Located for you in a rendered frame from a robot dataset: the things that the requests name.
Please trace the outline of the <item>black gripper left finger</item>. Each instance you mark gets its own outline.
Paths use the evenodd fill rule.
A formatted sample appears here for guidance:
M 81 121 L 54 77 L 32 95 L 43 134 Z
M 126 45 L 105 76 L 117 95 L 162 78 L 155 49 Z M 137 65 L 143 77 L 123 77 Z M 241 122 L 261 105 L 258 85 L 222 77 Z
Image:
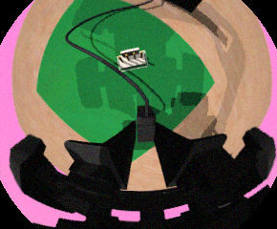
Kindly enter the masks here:
M 107 165 L 118 180 L 120 190 L 127 190 L 128 177 L 134 157 L 136 121 L 131 121 L 118 134 L 101 142 L 66 140 L 65 149 L 73 160 Z

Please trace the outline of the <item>black cooling fan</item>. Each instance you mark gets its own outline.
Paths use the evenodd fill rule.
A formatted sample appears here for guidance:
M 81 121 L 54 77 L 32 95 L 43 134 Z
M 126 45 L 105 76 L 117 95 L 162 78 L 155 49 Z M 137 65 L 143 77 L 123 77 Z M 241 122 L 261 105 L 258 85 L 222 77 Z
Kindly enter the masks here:
M 180 5 L 180 8 L 187 9 L 186 11 L 192 12 L 202 0 L 168 0 L 169 3 Z

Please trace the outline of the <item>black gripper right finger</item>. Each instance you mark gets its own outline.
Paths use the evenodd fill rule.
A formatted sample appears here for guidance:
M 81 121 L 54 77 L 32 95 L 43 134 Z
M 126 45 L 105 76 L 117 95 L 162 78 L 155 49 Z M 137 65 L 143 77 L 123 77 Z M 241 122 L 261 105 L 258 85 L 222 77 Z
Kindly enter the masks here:
M 187 167 L 192 156 L 225 145 L 227 134 L 196 138 L 185 138 L 173 133 L 173 130 L 157 122 L 155 126 L 154 145 L 157 148 L 159 163 L 166 187 L 177 186 L 176 180 Z

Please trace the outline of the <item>green circuit board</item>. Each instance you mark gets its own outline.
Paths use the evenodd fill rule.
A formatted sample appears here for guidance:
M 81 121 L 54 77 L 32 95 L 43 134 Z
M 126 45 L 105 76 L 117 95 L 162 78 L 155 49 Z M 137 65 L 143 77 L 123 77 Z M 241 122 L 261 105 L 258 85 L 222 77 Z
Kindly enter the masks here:
M 90 142 L 109 140 L 136 121 L 145 100 L 122 75 L 66 43 L 67 31 L 107 10 L 133 7 L 124 0 L 74 0 L 48 39 L 36 91 L 55 115 Z M 142 8 L 86 20 L 70 42 L 97 54 L 143 91 L 157 122 L 180 126 L 214 85 L 196 51 L 173 28 Z

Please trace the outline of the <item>black fan cable with plug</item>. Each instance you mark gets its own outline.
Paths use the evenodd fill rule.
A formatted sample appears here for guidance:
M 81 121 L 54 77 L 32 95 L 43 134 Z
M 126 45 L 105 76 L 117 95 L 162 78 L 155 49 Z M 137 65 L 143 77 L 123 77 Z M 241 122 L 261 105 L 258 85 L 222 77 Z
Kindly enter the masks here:
M 145 1 L 145 3 L 141 3 L 142 5 L 146 5 L 147 3 L 151 3 L 153 0 Z M 115 10 L 107 10 L 103 12 L 103 14 L 93 15 L 90 19 L 96 19 L 100 15 L 109 14 L 109 12 L 116 11 L 116 10 L 127 10 L 127 8 L 135 8 L 135 7 L 141 7 L 141 4 L 134 4 L 133 7 L 122 7 L 122 9 L 115 9 Z M 90 20 L 86 19 L 86 20 Z M 88 23 L 86 20 L 82 20 L 80 24 Z M 80 24 L 77 24 L 75 28 L 80 26 Z M 67 35 L 65 37 L 66 43 L 69 43 L 70 46 L 75 47 L 75 49 L 81 50 L 81 52 L 85 52 L 89 54 L 89 56 L 96 58 L 96 60 L 99 60 L 100 62 L 103 62 L 103 64 L 108 65 L 108 68 L 111 68 L 115 70 L 118 75 L 122 75 L 123 79 L 126 79 L 128 83 L 132 85 L 132 87 L 136 88 L 136 91 L 138 91 L 138 94 L 142 96 L 142 99 L 145 100 L 145 106 L 138 106 L 138 114 L 136 114 L 136 122 L 138 123 L 138 142 L 143 141 L 154 141 L 155 137 L 155 126 L 157 126 L 157 116 L 154 115 L 153 110 L 151 110 L 151 107 L 149 106 L 149 99 L 146 98 L 146 95 L 143 94 L 143 91 L 134 83 L 134 80 L 130 79 L 126 75 L 126 73 L 121 72 L 119 69 L 116 68 L 115 65 L 109 64 L 109 62 L 105 61 L 104 58 L 101 58 L 100 56 L 97 56 L 97 54 L 92 53 L 92 51 L 88 51 L 86 49 L 82 49 L 82 47 L 75 45 L 75 43 L 70 42 L 67 37 L 69 37 L 71 31 L 74 31 L 75 28 L 73 28 L 70 31 L 67 31 Z

